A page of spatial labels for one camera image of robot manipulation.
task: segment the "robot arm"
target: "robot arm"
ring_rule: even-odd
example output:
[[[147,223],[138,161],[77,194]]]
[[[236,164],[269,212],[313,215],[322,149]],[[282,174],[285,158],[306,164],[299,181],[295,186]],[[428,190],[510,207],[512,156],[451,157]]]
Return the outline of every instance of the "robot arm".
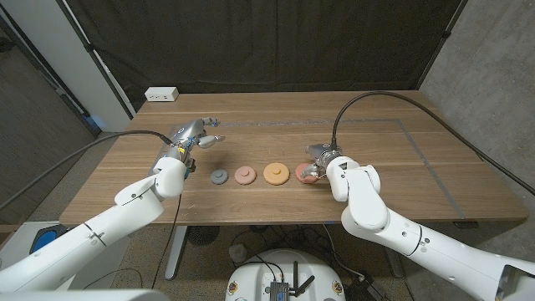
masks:
[[[463,289],[477,300],[520,300],[535,293],[535,263],[469,247],[390,210],[380,198],[380,179],[341,150],[311,145],[316,163],[302,177],[326,175],[333,197],[348,202],[342,224],[351,235],[389,247]]]
[[[183,127],[166,156],[156,163],[155,174],[119,192],[115,206],[0,271],[0,293],[56,289],[107,246],[158,218],[164,211],[161,201],[182,193],[188,168],[193,166],[190,150],[194,144],[182,142],[206,137],[205,120],[218,124],[216,119],[206,118]]]

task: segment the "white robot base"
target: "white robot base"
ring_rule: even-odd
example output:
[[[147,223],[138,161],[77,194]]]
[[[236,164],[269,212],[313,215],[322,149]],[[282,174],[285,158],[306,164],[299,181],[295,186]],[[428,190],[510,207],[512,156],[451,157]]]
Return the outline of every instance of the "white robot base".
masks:
[[[260,258],[268,264],[277,264],[283,270],[282,275],[276,266],[269,264],[275,273],[276,284],[272,283],[273,273],[268,264]],[[298,285],[295,285],[295,262],[298,263]],[[299,291],[297,297],[294,296],[296,290]],[[329,265],[308,253],[293,249],[269,250],[247,260],[229,279],[225,297],[226,301],[298,299],[343,301],[345,294],[339,275]]]

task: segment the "gray plastic part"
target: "gray plastic part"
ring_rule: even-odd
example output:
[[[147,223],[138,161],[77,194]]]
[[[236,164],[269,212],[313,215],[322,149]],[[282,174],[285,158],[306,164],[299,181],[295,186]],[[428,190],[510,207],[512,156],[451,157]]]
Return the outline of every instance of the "gray plastic part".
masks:
[[[221,185],[226,182],[228,179],[228,172],[225,170],[214,170],[210,175],[210,180],[212,183]]]

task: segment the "black backdrop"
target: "black backdrop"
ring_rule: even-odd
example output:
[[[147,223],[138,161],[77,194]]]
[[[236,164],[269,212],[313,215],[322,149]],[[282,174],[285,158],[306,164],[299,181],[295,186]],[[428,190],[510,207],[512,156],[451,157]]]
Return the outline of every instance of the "black backdrop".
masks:
[[[461,0],[68,0],[138,110],[181,93],[415,89]]]

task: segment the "black cable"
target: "black cable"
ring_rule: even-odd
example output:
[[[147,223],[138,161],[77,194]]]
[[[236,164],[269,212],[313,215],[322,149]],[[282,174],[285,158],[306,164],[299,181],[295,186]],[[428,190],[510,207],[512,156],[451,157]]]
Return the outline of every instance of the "black cable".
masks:
[[[386,293],[385,293],[385,296],[383,296],[378,290],[377,288],[375,288],[373,285],[371,285],[371,282],[368,280],[368,279],[365,279],[365,282],[379,295],[381,296],[381,300],[386,300],[386,301],[391,301],[390,298],[386,297]]]
[[[284,238],[284,236],[282,236],[279,232],[275,231],[275,227],[274,226],[269,225],[268,227],[271,229],[271,231],[273,231],[273,233],[275,233],[275,235],[277,235],[278,239],[283,239]]]
[[[334,255],[334,259],[336,260],[336,263],[341,267],[343,268],[344,270],[348,271],[348,272],[351,272],[351,273],[354,273],[355,275],[359,275],[359,281],[364,281],[366,279],[366,277],[362,274],[362,273],[359,273],[357,271],[354,271],[352,270],[351,268],[348,268],[347,266],[345,266],[338,258],[338,256],[336,255],[336,252],[334,251],[334,242],[333,242],[333,238],[331,237],[331,233],[329,233],[329,230],[327,229],[327,227],[325,225],[324,226],[324,229],[327,233],[327,236],[329,237],[329,241],[331,242],[331,248],[333,249],[333,255]]]
[[[279,226],[281,232],[283,232],[283,237],[284,237],[284,242],[287,243],[287,245],[289,245],[290,247],[292,248],[300,248],[300,249],[305,249],[305,248],[308,248],[308,251],[310,252],[310,250],[314,250],[317,254],[320,254],[321,256],[323,256],[325,259],[327,259],[327,262],[329,263],[329,266],[330,267],[333,267],[333,259],[331,259],[328,255],[331,255],[331,250],[327,249],[327,248],[323,248],[323,249],[320,249],[318,250],[316,247],[313,246],[313,244],[308,240],[308,236],[306,234],[304,234],[304,236],[306,237],[306,242],[308,243],[308,245],[310,245],[310,247],[305,247],[304,245],[302,244],[299,244],[298,247],[295,247],[295,245],[293,245],[293,243],[295,243],[295,240],[292,239],[290,237],[291,233],[292,232],[298,232],[298,231],[301,231],[301,232],[304,232],[304,230],[311,230],[313,231],[317,236],[323,238],[323,239],[327,239],[326,237],[323,237],[321,236],[315,229],[311,228],[311,227],[301,227],[297,230],[292,230],[290,232],[286,232],[284,231],[284,228],[282,226]]]
[[[401,272],[403,272],[403,282],[405,282],[405,286],[407,287],[407,290],[409,291],[409,295],[410,295],[410,299],[412,299],[412,301],[415,301],[415,295],[412,294],[412,291],[410,290],[410,286],[409,286],[409,283],[407,282],[407,273],[405,272],[405,268],[403,267],[403,263],[400,265],[401,266]]]
[[[498,164],[496,161],[494,161],[491,157],[487,156],[484,152],[482,152],[481,150],[479,150],[477,147],[475,147],[472,143],[470,143],[468,140],[466,140],[465,138],[463,138],[459,133],[457,133],[455,130],[453,130],[453,128],[451,128],[444,120],[442,120],[439,116],[437,116],[435,113],[433,113],[431,110],[427,109],[424,105],[421,105],[419,104],[418,102],[416,102],[415,100],[407,97],[407,96],[404,96],[404,95],[401,95],[401,94],[397,94],[397,93],[392,93],[392,92],[388,92],[388,91],[371,91],[371,92],[367,92],[367,93],[364,93],[364,94],[361,94],[355,98],[353,98],[352,100],[350,100],[343,108],[342,110],[338,113],[338,116],[336,116],[336,120],[334,121],[334,126],[333,126],[333,137],[331,139],[331,149],[332,150],[336,150],[337,148],[337,145],[336,145],[336,130],[338,129],[338,123],[340,122],[340,118],[342,118],[342,114],[352,105],[354,104],[357,100],[359,99],[363,99],[364,97],[368,97],[368,96],[372,96],[372,95],[387,95],[387,96],[392,96],[392,97],[396,97],[397,99],[402,99],[408,103],[410,103],[411,105],[414,105],[418,108],[420,108],[421,110],[423,110],[424,112],[426,112],[429,116],[431,116],[434,120],[436,120],[439,124],[441,124],[442,126],[444,126],[444,128],[446,130],[448,130],[452,135],[454,135],[458,140],[460,140],[462,143],[464,143],[466,146],[468,146],[471,150],[473,150],[474,152],[476,152],[476,154],[478,156],[480,156],[482,159],[484,159],[485,161],[491,163],[491,165],[493,165],[494,167],[496,167],[499,171],[503,172],[506,176],[510,177],[511,179],[513,179],[516,183],[518,183],[518,185],[524,187],[526,190],[528,190],[531,194],[533,194],[535,196],[535,188],[529,186],[526,182],[522,181],[519,177],[515,176],[512,172],[508,171],[505,167],[501,166],[500,164]]]
[[[262,237],[262,240],[264,241],[264,245],[265,245],[266,247],[269,247],[269,245],[268,245],[268,241],[266,240],[266,238],[265,238],[261,233],[254,232],[253,230],[245,230],[245,231],[243,231],[243,232],[238,233],[238,234],[234,237],[234,239],[232,239],[231,246],[234,245],[234,242],[236,241],[236,239],[237,239],[238,237],[240,237],[240,236],[243,235],[243,234],[247,234],[247,233],[249,233],[249,232],[251,232],[251,233],[256,233],[256,234],[260,235],[260,236]]]
[[[164,261],[164,256],[166,255],[167,248],[169,247],[169,242],[171,242],[171,239],[173,238],[173,232],[175,231],[176,219],[178,218],[178,211],[181,209],[181,201],[182,201],[182,195],[178,197],[178,207],[176,208],[175,220],[173,221],[173,227],[171,229],[171,233],[169,234],[169,238],[167,238],[167,243],[166,243],[166,247],[164,247],[164,252],[161,254],[160,261],[158,262],[158,268],[156,268],[156,273],[154,275],[154,279],[152,279],[152,285],[150,286],[150,289],[154,289],[154,286],[156,285],[156,279],[158,278],[158,272],[160,271],[161,263]]]
[[[283,272],[283,270],[281,269],[281,267],[279,267],[279,266],[278,266],[277,264],[275,264],[275,263],[268,263],[268,262],[266,262],[265,260],[261,259],[260,256],[258,256],[258,254],[255,255],[255,256],[256,256],[258,259],[260,259],[261,262],[266,263],[266,264],[272,264],[272,265],[274,265],[275,267],[277,267],[278,270],[281,271],[281,282],[284,283],[284,272]]]
[[[312,228],[309,228],[309,227],[302,227],[302,228],[299,228],[299,229],[296,229],[296,230],[292,230],[292,231],[290,231],[290,232],[288,233],[288,235],[292,236],[292,233],[294,233],[294,232],[299,232],[299,233],[300,233],[300,236],[299,236],[299,237],[300,237],[300,238],[303,238],[303,240],[300,242],[298,239],[293,238],[293,236],[292,236],[292,237],[290,237],[291,241],[292,241],[292,242],[297,241],[298,243],[300,243],[301,247],[303,247],[303,248],[306,248],[306,246],[304,246],[303,244],[304,244],[304,243],[307,243],[307,244],[309,245],[309,248],[310,248],[310,249],[312,249],[312,250],[316,251],[317,253],[323,255],[323,256],[329,261],[329,265],[332,265],[332,263],[333,263],[332,260],[331,260],[328,256],[325,256],[325,253],[330,253],[331,250],[329,250],[328,247],[326,247],[326,248],[320,248],[320,249],[318,249],[317,247],[315,247],[315,246],[310,242],[310,240],[308,239],[308,236],[307,236],[305,230],[311,230],[312,232],[315,232]]]
[[[267,268],[269,268],[269,270],[271,271],[271,273],[273,274],[273,281],[274,282],[277,282],[277,277],[275,276],[275,272],[271,269],[271,267],[269,266],[268,263],[266,262],[246,262],[244,264],[242,264],[240,267],[246,265],[246,264],[251,264],[251,263],[261,263],[261,264],[265,264]]]
[[[409,284],[407,283],[407,278],[403,277],[403,282],[405,282],[405,286],[407,287],[407,290],[409,291],[410,299],[412,301],[415,301],[415,295],[413,295],[412,291],[410,290]]]
[[[88,150],[90,147],[98,145],[100,142],[108,140],[108,139],[111,139],[111,138],[115,138],[115,137],[122,136],[122,135],[133,135],[133,134],[156,135],[160,139],[162,139],[167,145],[172,143],[171,140],[169,138],[167,138],[165,135],[162,135],[162,134],[160,134],[158,132],[154,132],[152,130],[128,130],[128,131],[115,133],[115,134],[112,134],[112,135],[97,139],[97,140],[89,143],[88,145],[82,147],[81,149],[75,151],[74,153],[66,156],[60,162],[54,164],[52,167],[48,168],[41,175],[39,175],[38,177],[33,179],[33,181],[29,182],[23,189],[21,189],[19,192],[15,193],[14,196],[11,196],[7,201],[5,201],[2,205],[0,205],[0,210],[2,210],[3,208],[7,207],[12,202],[15,202],[15,200],[17,200],[17,198],[19,198],[24,192],[26,192],[28,189],[32,188],[37,182],[41,181],[44,177],[46,177],[48,174],[50,174],[56,168],[60,167],[63,163],[65,163],[66,161],[69,161],[70,159],[74,158],[75,156],[79,155],[80,153]]]
[[[86,285],[86,286],[85,286],[84,288],[82,288],[82,289],[86,289],[86,288],[90,287],[91,285],[97,283],[98,281],[100,281],[100,280],[106,278],[107,276],[111,275],[112,273],[117,273],[117,272],[120,272],[120,271],[134,271],[134,272],[136,272],[136,273],[138,274],[138,276],[140,276],[140,288],[143,288],[143,278],[141,277],[141,273],[140,273],[140,271],[136,270],[135,268],[120,268],[120,269],[118,269],[118,270],[115,270],[115,271],[113,271],[113,272],[109,272],[109,273],[105,274],[104,276],[102,276],[102,277],[100,277],[100,278],[94,280],[92,283]]]

